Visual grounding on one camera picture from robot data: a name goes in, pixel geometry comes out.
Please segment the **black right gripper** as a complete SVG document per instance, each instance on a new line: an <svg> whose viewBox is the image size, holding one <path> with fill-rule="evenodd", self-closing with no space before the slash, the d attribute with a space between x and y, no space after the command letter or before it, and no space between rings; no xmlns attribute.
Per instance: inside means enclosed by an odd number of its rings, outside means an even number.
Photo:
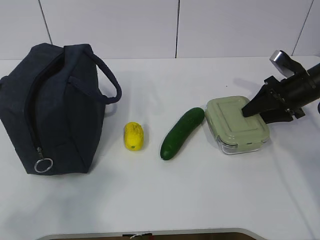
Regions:
<svg viewBox="0 0 320 240"><path fill-rule="evenodd" d="M301 107L293 104L281 82L273 76L264 80L256 96L242 108L245 118L257 114L266 124L291 122L293 117L306 115Z"/></svg>

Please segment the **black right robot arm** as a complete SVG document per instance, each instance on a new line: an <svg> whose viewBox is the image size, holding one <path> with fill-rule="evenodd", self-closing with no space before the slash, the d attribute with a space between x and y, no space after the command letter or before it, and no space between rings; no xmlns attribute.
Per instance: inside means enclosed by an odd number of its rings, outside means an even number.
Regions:
<svg viewBox="0 0 320 240"><path fill-rule="evenodd" d="M320 98L320 65L279 81L264 80L256 96L242 108L245 118L259 114L266 124L291 122L306 114L302 107Z"/></svg>

